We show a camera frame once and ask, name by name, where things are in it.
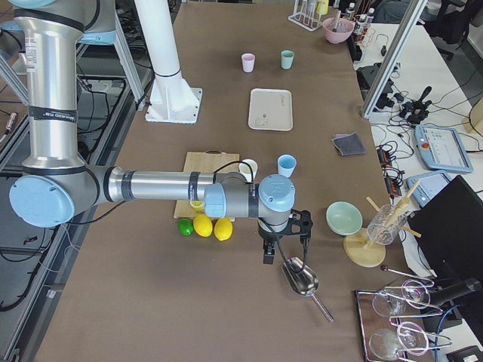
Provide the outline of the yellow lemon left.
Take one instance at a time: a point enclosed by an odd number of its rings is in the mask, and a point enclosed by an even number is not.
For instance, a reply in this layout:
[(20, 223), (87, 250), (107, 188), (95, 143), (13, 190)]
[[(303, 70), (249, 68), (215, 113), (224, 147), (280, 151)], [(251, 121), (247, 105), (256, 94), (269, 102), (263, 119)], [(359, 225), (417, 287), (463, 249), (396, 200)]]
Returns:
[(205, 214), (198, 214), (193, 219), (193, 227), (195, 232), (202, 237), (210, 237), (213, 231), (211, 219)]

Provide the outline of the wooden cup stand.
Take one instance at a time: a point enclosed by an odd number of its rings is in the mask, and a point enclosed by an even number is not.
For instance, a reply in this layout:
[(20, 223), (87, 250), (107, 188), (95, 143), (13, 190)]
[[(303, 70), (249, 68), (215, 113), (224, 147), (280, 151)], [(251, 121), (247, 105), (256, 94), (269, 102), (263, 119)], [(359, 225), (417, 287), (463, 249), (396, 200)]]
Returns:
[[(407, 194), (402, 197), (395, 206), (393, 206), (395, 207), (397, 214), (407, 211), (407, 208), (411, 203), (410, 197), (416, 187), (418, 187), (419, 183), (420, 181), (416, 181), (408, 190)], [(380, 207), (378, 207), (369, 196), (367, 196), (366, 199), (377, 212), (380, 210)], [(403, 225), (402, 228), (417, 238), (422, 236), (419, 232), (416, 232), (405, 225)], [(367, 228), (361, 228), (354, 235), (346, 236), (343, 241), (343, 247), (347, 256), (354, 263), (367, 268), (378, 266), (386, 256), (386, 245), (377, 244), (371, 241), (368, 237)]]

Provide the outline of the blue cup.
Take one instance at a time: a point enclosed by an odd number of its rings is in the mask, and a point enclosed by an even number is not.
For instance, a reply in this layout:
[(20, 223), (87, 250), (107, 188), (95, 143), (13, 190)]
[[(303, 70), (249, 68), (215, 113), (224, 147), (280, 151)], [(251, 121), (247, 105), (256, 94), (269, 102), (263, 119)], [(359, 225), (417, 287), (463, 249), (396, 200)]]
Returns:
[(278, 174), (290, 178), (297, 166), (297, 159), (293, 155), (284, 154), (278, 157)]

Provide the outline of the green bowl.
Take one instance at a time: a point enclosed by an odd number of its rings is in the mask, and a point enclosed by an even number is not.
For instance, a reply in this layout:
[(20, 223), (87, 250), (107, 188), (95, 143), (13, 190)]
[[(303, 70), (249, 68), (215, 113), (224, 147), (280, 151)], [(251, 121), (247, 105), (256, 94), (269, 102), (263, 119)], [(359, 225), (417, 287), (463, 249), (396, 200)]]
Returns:
[(326, 222), (336, 234), (348, 236), (361, 229), (363, 219), (357, 207), (345, 201), (337, 201), (327, 208)]

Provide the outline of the mirror tray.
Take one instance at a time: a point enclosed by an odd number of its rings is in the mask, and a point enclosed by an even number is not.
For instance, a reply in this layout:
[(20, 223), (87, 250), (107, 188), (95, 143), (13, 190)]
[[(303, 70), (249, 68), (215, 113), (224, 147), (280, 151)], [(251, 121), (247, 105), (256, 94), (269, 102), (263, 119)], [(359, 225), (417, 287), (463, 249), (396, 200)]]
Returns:
[[(361, 344), (362, 352), (365, 361), (384, 361), (376, 357), (369, 348), (369, 340), (374, 332), (379, 329), (390, 329), (396, 330), (396, 327), (402, 322), (414, 322), (418, 324), (422, 329), (422, 321), (417, 318), (415, 320), (403, 320), (401, 318), (385, 318), (379, 316), (373, 309), (372, 301), (375, 296), (375, 292), (357, 290), (355, 294), (355, 305), (358, 312), (358, 322), (361, 332)], [(421, 356), (414, 356), (411, 359), (414, 361), (428, 361), (431, 357), (431, 353), (438, 350), (451, 346), (453, 341), (444, 335), (430, 333), (423, 329), (429, 340), (428, 351)]]

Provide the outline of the metal scoop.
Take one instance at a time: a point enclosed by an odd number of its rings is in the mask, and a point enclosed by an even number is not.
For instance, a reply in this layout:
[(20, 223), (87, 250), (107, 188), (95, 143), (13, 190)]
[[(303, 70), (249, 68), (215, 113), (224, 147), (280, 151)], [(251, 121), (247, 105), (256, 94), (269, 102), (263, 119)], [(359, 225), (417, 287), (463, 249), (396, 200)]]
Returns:
[(334, 322), (334, 317), (327, 307), (316, 295), (318, 289), (318, 276), (303, 261), (294, 256), (287, 259), (282, 265), (282, 271), (292, 290), (300, 296), (310, 297), (317, 305), (329, 323)]

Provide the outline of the wine glass upper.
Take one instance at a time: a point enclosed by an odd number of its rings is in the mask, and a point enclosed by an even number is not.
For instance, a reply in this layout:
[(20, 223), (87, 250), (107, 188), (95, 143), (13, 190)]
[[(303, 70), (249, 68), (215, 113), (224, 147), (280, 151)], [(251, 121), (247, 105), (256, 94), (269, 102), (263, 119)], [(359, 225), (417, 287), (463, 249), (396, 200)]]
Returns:
[(420, 281), (408, 279), (401, 286), (387, 286), (376, 292), (372, 306), (381, 317), (405, 316), (407, 307), (422, 310), (429, 305), (428, 288)]

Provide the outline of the green lime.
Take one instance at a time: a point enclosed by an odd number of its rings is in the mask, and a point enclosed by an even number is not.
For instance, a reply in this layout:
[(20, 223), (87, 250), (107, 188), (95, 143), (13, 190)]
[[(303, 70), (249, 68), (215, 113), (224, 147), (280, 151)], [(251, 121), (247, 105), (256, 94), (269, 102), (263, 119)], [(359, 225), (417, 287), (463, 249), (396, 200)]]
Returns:
[(190, 236), (195, 232), (191, 219), (179, 219), (177, 227), (183, 236)]

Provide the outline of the clear textured glass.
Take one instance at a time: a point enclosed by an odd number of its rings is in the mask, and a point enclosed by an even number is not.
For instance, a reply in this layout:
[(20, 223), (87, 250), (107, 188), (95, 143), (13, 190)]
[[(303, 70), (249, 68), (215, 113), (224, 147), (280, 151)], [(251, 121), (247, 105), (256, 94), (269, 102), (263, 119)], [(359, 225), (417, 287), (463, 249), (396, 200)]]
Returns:
[(406, 223), (407, 214), (397, 214), (392, 205), (383, 205), (367, 227), (369, 239), (381, 245), (391, 244)]

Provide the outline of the blue teach pendant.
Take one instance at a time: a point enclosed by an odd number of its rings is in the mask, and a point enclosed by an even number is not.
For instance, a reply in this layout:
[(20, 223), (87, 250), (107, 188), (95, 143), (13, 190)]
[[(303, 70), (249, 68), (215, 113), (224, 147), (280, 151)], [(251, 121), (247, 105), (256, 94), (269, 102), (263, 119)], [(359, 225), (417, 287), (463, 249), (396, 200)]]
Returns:
[(452, 127), (418, 124), (414, 136), (423, 163), (430, 170), (446, 170), (451, 173), (472, 173), (469, 156)]
[(420, 207), (425, 207), (447, 184), (451, 178), (445, 170), (434, 170), (406, 179), (410, 189), (416, 181), (420, 181), (413, 192), (414, 199)]

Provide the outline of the cream rabbit tray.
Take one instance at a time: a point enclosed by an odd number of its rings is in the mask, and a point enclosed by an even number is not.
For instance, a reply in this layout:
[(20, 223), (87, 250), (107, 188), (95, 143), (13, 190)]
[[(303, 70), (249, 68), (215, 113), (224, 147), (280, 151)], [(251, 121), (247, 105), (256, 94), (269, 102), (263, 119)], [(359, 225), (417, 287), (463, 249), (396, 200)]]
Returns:
[(253, 130), (292, 130), (291, 92), (279, 89), (252, 89), (250, 93), (248, 126)]

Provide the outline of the wine glass lower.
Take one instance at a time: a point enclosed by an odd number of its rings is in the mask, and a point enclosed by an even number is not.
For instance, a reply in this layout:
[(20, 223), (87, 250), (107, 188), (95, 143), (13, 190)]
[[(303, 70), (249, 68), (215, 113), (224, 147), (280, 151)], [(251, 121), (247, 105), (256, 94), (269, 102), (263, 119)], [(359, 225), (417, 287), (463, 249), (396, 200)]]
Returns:
[(411, 357), (424, 355), (429, 340), (423, 329), (414, 322), (402, 322), (396, 330), (379, 329), (369, 340), (371, 352), (384, 361), (414, 361)]

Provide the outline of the grey folded cloth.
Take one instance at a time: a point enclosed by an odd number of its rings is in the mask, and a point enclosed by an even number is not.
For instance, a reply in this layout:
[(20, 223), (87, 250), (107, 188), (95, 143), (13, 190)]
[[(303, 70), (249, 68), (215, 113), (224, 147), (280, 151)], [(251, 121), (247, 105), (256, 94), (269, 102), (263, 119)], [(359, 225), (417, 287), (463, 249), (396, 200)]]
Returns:
[(331, 139), (331, 142), (339, 155), (343, 157), (352, 155), (364, 155), (367, 153), (356, 132), (338, 133)]

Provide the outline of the aluminium frame post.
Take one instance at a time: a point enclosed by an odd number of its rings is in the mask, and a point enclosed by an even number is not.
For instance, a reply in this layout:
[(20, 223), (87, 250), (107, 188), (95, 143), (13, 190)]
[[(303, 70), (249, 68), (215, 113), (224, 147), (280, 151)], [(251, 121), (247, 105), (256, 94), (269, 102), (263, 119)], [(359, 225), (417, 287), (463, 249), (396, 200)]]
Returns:
[(364, 120), (370, 120), (374, 107), (376, 106), (377, 101), (389, 80), (389, 76), (394, 69), (396, 60), (404, 48), (405, 43), (411, 34), (411, 30), (420, 19), (420, 15), (426, 6), (426, 3), (427, 1), (424, 0), (412, 0), (408, 5), (405, 15), (401, 19), (395, 36), (393, 37), (386, 56), (380, 66), (380, 70), (376, 74), (374, 82), (361, 108), (361, 116)]

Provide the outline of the green cup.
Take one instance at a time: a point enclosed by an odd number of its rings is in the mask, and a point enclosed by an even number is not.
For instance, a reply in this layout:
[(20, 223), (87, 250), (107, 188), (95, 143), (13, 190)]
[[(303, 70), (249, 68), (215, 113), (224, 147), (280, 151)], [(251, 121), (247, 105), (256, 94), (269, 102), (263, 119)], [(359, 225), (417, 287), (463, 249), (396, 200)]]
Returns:
[(283, 50), (281, 52), (281, 68), (290, 69), (294, 61), (294, 52), (290, 50)]

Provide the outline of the pink cup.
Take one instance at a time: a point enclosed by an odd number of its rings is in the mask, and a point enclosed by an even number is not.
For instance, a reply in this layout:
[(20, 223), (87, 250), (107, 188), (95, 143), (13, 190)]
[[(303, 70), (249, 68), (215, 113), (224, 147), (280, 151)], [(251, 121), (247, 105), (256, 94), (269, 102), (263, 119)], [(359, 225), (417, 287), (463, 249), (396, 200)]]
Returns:
[(256, 57), (252, 53), (245, 53), (241, 55), (241, 66), (243, 72), (250, 73), (254, 70)]

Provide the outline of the pink bowl with ice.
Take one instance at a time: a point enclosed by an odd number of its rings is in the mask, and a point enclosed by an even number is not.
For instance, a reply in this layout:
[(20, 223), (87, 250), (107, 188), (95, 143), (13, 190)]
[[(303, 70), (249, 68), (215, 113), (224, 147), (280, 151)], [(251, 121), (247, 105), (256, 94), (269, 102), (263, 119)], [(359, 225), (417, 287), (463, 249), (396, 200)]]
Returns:
[(325, 33), (325, 38), (331, 44), (339, 44), (347, 40), (355, 27), (355, 23), (340, 18), (337, 25), (335, 25), (335, 18), (328, 18), (322, 22), (322, 28)]

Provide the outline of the black monitor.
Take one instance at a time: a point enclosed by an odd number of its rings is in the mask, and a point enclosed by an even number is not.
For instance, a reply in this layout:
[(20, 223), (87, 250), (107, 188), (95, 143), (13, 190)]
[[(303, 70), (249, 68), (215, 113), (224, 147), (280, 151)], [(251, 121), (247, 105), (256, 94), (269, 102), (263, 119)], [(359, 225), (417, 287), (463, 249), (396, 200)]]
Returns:
[(482, 199), (456, 176), (408, 220), (440, 278), (482, 279)]

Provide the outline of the yellow lemon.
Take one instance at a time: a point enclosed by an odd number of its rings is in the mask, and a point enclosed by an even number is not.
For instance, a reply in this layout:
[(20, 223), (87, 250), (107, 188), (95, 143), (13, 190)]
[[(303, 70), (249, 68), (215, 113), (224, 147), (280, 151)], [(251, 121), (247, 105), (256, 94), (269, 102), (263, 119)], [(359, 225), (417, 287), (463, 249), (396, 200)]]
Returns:
[(205, 214), (198, 214), (193, 219), (193, 227), (195, 232), (202, 237), (210, 237), (213, 231), (211, 219)]
[(218, 219), (214, 226), (214, 235), (218, 241), (227, 241), (233, 233), (233, 224), (229, 218)]

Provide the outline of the wooden cutting board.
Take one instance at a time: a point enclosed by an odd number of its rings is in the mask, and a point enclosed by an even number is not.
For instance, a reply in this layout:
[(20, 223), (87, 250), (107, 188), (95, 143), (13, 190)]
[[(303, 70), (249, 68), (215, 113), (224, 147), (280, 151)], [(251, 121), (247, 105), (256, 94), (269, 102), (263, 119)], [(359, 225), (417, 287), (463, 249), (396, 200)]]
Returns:
[[(212, 173), (214, 170), (228, 164), (231, 161), (239, 161), (239, 154), (231, 154), (218, 151), (188, 152), (183, 171), (200, 171)], [(177, 201), (174, 208), (175, 219), (193, 219), (198, 213), (203, 213), (202, 202), (196, 201), (192, 207), (189, 201)]]

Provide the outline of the wine glass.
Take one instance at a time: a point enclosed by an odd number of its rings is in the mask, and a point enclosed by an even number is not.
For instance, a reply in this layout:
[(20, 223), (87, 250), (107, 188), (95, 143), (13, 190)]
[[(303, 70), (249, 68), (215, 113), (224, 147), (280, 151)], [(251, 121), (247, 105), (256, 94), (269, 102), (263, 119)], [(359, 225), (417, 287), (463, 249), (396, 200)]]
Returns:
[(405, 316), (407, 307), (422, 310), (429, 305), (428, 288), (420, 281), (408, 279), (401, 286), (387, 286), (376, 292), (372, 306), (381, 317)]
[(384, 361), (414, 361), (411, 357), (424, 355), (429, 340), (423, 329), (414, 322), (402, 322), (396, 330), (379, 329), (369, 340), (371, 352)]

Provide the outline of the yellow lemon right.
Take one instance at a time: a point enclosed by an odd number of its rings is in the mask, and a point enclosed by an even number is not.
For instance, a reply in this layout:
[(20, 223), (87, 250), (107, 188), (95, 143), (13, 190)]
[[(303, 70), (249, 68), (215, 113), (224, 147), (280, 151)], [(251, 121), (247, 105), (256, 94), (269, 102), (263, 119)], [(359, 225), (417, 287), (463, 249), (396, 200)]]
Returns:
[(227, 241), (233, 233), (233, 224), (229, 218), (218, 219), (214, 226), (214, 235), (218, 241)]

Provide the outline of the cream yellow cup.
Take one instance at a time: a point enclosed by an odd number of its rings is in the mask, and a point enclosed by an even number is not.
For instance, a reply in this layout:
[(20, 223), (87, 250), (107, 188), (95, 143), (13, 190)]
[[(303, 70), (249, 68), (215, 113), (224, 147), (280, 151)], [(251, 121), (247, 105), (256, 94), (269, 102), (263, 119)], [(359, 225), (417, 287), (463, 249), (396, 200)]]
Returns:
[(243, 159), (238, 164), (239, 173), (246, 179), (247, 182), (252, 183), (257, 174), (257, 162), (253, 159)]

